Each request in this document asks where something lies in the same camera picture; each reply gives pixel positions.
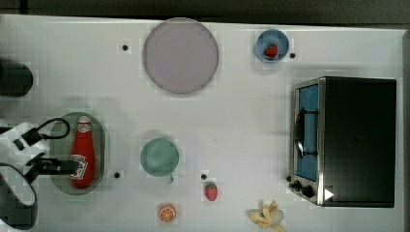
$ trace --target bottle label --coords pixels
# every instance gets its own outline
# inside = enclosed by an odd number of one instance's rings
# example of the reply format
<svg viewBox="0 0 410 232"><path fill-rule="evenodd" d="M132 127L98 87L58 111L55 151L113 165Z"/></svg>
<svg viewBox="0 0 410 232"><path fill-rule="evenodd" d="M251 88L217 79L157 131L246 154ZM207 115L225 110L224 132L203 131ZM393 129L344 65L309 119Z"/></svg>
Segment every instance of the bottle label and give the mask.
<svg viewBox="0 0 410 232"><path fill-rule="evenodd" d="M87 132L91 130L91 125L88 124L79 124L78 125L78 131L79 132Z"/></svg>
<svg viewBox="0 0 410 232"><path fill-rule="evenodd" d="M80 180L84 178L84 173L85 170L87 170L88 165L88 162L85 160L85 157L83 157L82 155L71 155L71 159L73 161L78 162L78 168L73 174L70 175L70 177L75 180Z"/></svg>

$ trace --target oven knob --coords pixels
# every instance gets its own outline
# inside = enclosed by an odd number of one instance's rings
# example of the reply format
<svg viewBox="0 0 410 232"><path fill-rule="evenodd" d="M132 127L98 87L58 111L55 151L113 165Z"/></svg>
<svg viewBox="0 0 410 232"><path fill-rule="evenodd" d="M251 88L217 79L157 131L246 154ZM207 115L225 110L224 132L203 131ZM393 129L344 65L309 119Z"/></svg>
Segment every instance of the oven knob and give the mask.
<svg viewBox="0 0 410 232"><path fill-rule="evenodd" d="M302 185L299 181L295 181L293 184L289 184L289 186L293 188L295 191L300 191Z"/></svg>
<svg viewBox="0 0 410 232"><path fill-rule="evenodd" d="M307 198L311 198L313 196L313 188L310 185L302 187L302 194Z"/></svg>

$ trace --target black cable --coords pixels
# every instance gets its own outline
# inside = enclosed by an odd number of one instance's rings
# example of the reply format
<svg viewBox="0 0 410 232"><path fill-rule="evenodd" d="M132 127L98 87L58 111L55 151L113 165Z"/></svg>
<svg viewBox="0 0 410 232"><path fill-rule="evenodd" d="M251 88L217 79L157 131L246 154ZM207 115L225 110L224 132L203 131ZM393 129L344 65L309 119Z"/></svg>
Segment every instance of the black cable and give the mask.
<svg viewBox="0 0 410 232"><path fill-rule="evenodd" d="M59 135L59 136L50 136L50 135L47 135L47 134L43 134L43 133L42 133L42 136L43 136L43 138L44 138L45 140L48 140L48 139L60 139L60 138L64 138L65 136L69 135L69 133L70 133L70 124L69 124L69 122L67 122L65 119L62 119L62 118L54 118L54 119L50 119L50 120L46 121L45 123L43 123L43 124L41 124L39 127L37 127L37 131L39 131L41 128L43 128L43 127L45 127L46 125L48 125L48 124L50 124L50 123L53 123L53 122L61 122L61 123L63 123L64 125L66 125L67 131L66 131L65 134Z"/></svg>

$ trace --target bottle cap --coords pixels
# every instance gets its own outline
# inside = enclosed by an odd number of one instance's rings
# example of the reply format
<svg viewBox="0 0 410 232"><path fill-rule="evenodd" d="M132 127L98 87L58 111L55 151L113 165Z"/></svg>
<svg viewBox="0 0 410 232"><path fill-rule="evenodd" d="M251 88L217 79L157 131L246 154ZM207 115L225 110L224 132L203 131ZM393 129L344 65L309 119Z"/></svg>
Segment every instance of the bottle cap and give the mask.
<svg viewBox="0 0 410 232"><path fill-rule="evenodd" d="M78 123L91 123L91 118L88 116L79 116Z"/></svg>

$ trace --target oven window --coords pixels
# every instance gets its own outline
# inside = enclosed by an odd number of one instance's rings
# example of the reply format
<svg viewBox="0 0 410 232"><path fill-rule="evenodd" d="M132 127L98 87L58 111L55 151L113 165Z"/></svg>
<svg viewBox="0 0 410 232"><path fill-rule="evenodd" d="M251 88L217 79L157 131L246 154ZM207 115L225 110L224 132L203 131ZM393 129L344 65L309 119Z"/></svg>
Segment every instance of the oven window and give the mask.
<svg viewBox="0 0 410 232"><path fill-rule="evenodd" d="M299 89L299 112L305 110L305 136L302 156L297 155L296 174L316 181L317 173L317 119L319 110L319 87L311 85Z"/></svg>

